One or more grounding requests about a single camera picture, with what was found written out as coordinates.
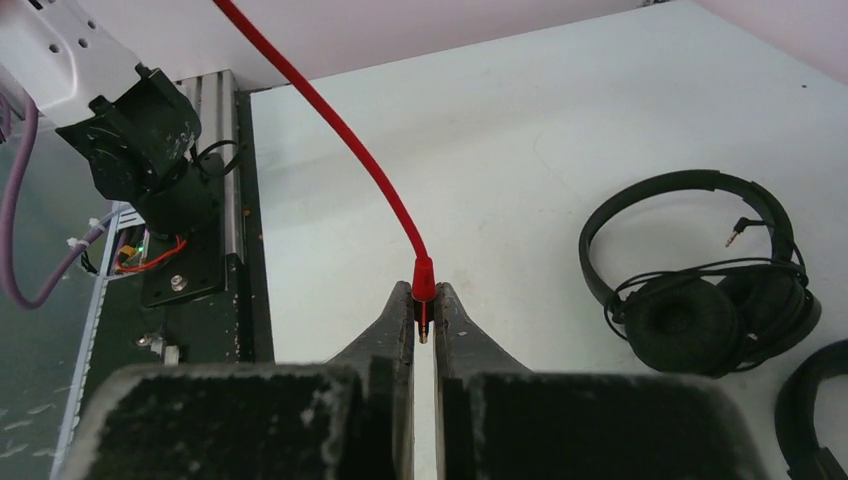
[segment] black headphones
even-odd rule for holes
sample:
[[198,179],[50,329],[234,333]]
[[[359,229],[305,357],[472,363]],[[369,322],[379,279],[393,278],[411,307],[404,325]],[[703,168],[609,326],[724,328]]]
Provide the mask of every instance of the black headphones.
[[[771,257],[650,272],[613,290],[592,266],[592,239],[625,208],[681,190],[721,190],[741,197],[761,220],[740,219],[728,245],[748,226],[767,226]],[[583,278],[604,306],[607,323],[655,370],[712,377],[749,370],[795,346],[821,317],[821,305],[806,288],[806,269],[789,216],[771,193],[754,182],[715,170],[684,170],[649,178],[598,207],[579,242]],[[797,264],[792,262],[793,253]],[[725,278],[713,285],[704,280],[709,276]],[[626,299],[620,297],[623,290],[637,285],[642,286]],[[613,324],[623,325],[626,336]]]
[[774,426],[792,480],[845,480],[848,476],[827,447],[821,447],[813,424],[821,382],[848,374],[848,340],[828,345],[804,361],[780,389]]

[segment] red cable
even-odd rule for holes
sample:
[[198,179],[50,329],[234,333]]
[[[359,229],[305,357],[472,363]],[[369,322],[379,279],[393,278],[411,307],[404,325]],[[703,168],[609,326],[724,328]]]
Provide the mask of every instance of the red cable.
[[365,167],[365,170],[371,175],[371,178],[374,179],[377,187],[380,188],[380,191],[386,197],[386,201],[389,202],[392,210],[394,210],[395,216],[400,221],[403,230],[406,232],[406,236],[409,237],[409,241],[412,243],[412,248],[415,250],[416,259],[415,273],[412,278],[412,296],[419,301],[430,301],[435,298],[436,284],[433,276],[433,261],[427,255],[427,247],[424,246],[424,240],[421,239],[421,234],[418,232],[415,222],[412,221],[412,217],[409,216],[409,212],[403,205],[403,201],[400,199],[397,191],[392,186],[389,178],[386,177],[383,169],[374,160],[371,152],[365,148],[365,145],[362,144],[359,138],[356,137],[356,134],[342,120],[342,117],[333,110],[333,107],[294,68],[294,65],[289,63],[286,57],[271,45],[271,42],[256,29],[250,19],[244,16],[232,1],[213,1],[230,22],[259,50],[259,53],[267,58],[291,82],[292,86],[312,105],[312,108],[336,131],[342,141],[347,144],[351,152],[362,163],[362,166]]

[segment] pink wall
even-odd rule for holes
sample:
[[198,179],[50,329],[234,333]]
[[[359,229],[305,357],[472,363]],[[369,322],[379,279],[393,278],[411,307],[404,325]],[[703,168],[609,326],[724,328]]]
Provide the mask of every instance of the pink wall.
[[848,83],[847,0],[697,0],[822,72]]
[[[282,78],[210,0],[78,0],[172,78],[231,69],[242,88]],[[308,77],[630,10],[643,0],[236,0]]]

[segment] white table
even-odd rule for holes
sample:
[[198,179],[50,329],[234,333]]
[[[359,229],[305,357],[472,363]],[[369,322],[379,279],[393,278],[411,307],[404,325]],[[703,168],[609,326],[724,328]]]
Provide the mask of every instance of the white table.
[[[436,265],[495,340],[541,371],[646,372],[607,330],[577,237],[638,180],[715,168],[784,204],[824,306],[785,355],[720,384],[775,478],[778,388],[848,336],[848,87],[679,1],[323,78],[316,87],[403,196]],[[279,362],[323,361],[379,314],[413,254],[359,163],[291,87],[253,96]],[[648,270],[767,255],[752,211],[680,193],[616,218],[593,250],[610,283]],[[820,440],[848,465],[848,382],[822,391]]]

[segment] screw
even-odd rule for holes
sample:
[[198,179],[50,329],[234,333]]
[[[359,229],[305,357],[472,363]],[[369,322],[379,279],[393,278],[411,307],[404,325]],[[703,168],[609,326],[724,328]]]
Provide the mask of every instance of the screw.
[[180,290],[184,289],[187,284],[188,280],[183,278],[182,275],[174,275],[173,277],[171,277],[171,290],[175,292],[179,292]]

